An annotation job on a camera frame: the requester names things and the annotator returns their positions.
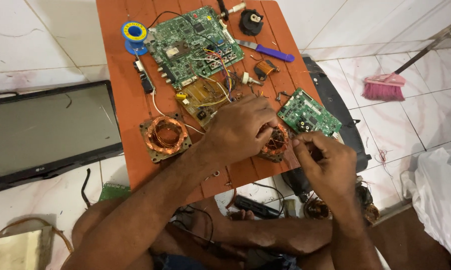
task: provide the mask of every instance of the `purple knife handle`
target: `purple knife handle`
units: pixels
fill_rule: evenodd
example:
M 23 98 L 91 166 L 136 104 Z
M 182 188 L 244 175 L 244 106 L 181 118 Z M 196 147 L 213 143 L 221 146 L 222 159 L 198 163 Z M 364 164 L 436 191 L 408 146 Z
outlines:
M 269 49 L 260 44 L 257 45 L 256 51 L 286 62 L 292 62 L 295 60 L 295 57 L 292 54 L 286 54 L 275 49 Z

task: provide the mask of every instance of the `orange table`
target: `orange table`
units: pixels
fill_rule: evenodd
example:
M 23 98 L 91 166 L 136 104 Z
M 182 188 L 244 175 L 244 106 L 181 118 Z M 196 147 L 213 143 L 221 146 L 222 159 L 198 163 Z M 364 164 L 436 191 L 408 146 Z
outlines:
M 240 0 L 225 0 L 227 8 L 239 3 Z M 234 64 L 237 73 L 241 76 L 244 71 L 247 71 L 253 77 L 256 77 L 253 67 L 257 61 L 250 55 L 253 55 L 255 59 L 269 59 L 281 71 L 269 76 L 263 87 L 256 86 L 254 89 L 263 91 L 263 95 L 269 97 L 270 103 L 276 110 L 279 110 L 286 101 L 285 98 L 282 98 L 280 103 L 275 101 L 277 93 L 287 91 L 291 94 L 298 87 L 303 88 L 314 99 L 320 100 L 278 4 L 269 0 L 250 0 L 246 1 L 246 4 L 248 9 L 256 9 L 261 15 L 264 15 L 262 31 L 256 37 L 243 34 L 238 25 L 240 12 L 236 12 L 230 15 L 230 20 L 227 22 L 227 29 L 230 34 L 239 40 L 252 41 L 285 53 L 291 53 L 295 56 L 295 61 L 285 63 L 242 47 L 245 58 L 243 61 Z M 205 5 L 212 6 L 219 13 L 216 0 L 97 0 L 127 172 L 132 189 L 150 180 L 161 169 L 160 165 L 154 164 L 150 160 L 138 127 L 145 120 L 159 116 L 159 113 L 152 104 L 152 97 L 145 95 L 140 85 L 138 73 L 132 66 L 134 56 L 124 48 L 121 25 L 127 20 L 134 20 L 147 27 L 158 14 L 165 10 L 184 14 Z M 158 22 L 163 22 L 175 16 L 170 13 L 164 14 Z M 156 71 L 158 66 L 150 54 L 141 56 L 141 60 L 152 83 L 157 88 L 156 102 L 158 108 L 165 114 L 181 111 L 187 124 L 200 129 L 198 123 L 174 99 L 175 90 L 160 77 L 160 74 Z M 239 86 L 238 88 L 237 92 L 234 90 L 235 93 L 250 94 L 248 86 Z M 201 138 L 201 134 L 190 129 L 189 131 L 192 142 L 197 142 Z M 281 163 L 272 163 L 255 156 L 247 158 L 221 169 L 219 176 L 203 181 L 188 197 L 186 203 L 198 201 L 296 167 L 298 167 L 298 163 L 290 149 L 287 150 L 284 161 Z

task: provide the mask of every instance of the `monitor screen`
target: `monitor screen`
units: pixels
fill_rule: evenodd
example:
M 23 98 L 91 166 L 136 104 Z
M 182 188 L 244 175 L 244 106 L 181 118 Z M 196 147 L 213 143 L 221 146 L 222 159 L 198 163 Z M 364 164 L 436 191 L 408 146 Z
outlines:
M 0 177 L 120 142 L 105 84 L 0 103 Z

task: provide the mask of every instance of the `circuit board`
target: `circuit board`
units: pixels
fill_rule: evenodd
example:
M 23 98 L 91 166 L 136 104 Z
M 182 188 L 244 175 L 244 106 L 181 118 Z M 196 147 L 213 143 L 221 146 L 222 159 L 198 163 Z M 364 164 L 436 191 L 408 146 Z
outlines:
M 210 79 L 217 81 L 216 76 L 210 76 Z M 210 120 L 212 120 L 217 110 L 229 103 L 224 94 L 224 91 L 227 90 L 225 90 L 222 84 L 218 84 L 212 81 L 197 81 L 183 88 L 179 93 L 186 95 L 186 99 L 177 100 L 205 130 L 209 128 Z M 201 106 L 202 104 L 215 102 L 219 103 L 210 106 Z
M 244 58 L 244 52 L 221 22 L 214 9 L 205 6 L 149 29 L 144 43 L 166 82 L 180 90 L 198 80 L 198 76 L 209 77 L 220 71 L 218 58 L 207 55 L 204 48 L 221 55 L 225 66 Z
M 302 89 L 298 88 L 277 115 L 295 132 L 322 131 L 337 138 L 342 123 Z
M 99 201 L 128 197 L 130 195 L 130 187 L 122 186 L 120 184 L 116 185 L 113 183 L 105 183 L 102 187 L 101 195 L 99 196 Z

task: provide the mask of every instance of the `white plastic bag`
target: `white plastic bag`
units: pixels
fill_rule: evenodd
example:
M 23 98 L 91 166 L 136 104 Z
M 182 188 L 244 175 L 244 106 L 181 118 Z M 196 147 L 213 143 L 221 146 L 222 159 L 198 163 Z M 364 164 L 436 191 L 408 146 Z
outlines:
M 426 233 L 451 254 L 451 150 L 421 154 L 415 175 L 403 174 L 402 185 Z

